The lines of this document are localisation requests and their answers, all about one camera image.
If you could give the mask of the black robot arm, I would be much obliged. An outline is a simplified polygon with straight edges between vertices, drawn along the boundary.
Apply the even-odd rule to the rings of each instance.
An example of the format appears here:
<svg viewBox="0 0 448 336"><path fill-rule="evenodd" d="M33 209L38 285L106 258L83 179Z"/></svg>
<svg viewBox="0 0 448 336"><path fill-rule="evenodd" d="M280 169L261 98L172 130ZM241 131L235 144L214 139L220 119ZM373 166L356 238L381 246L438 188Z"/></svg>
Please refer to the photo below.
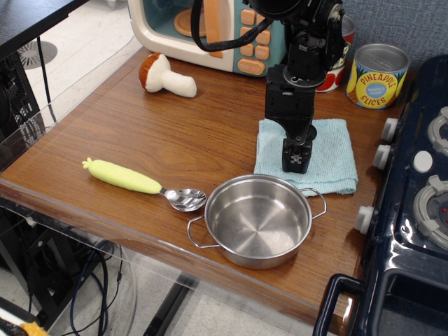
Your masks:
<svg viewBox="0 0 448 336"><path fill-rule="evenodd" d="M341 1L250 1L264 18L285 27L286 63L269 68L265 117L282 126L284 172L304 174L317 131L312 125L316 89L342 58Z"/></svg>

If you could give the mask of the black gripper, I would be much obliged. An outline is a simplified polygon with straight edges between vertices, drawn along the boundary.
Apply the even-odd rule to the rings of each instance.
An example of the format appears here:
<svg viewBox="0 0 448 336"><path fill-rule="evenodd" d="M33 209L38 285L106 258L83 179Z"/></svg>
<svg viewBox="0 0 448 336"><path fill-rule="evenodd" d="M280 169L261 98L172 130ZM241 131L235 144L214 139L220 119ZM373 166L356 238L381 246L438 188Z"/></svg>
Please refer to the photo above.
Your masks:
<svg viewBox="0 0 448 336"><path fill-rule="evenodd" d="M291 75L285 65L268 69L265 117L283 127L282 169L305 174L312 156L312 141L317 131L312 126L317 84ZM295 145L294 142L305 142Z"/></svg>

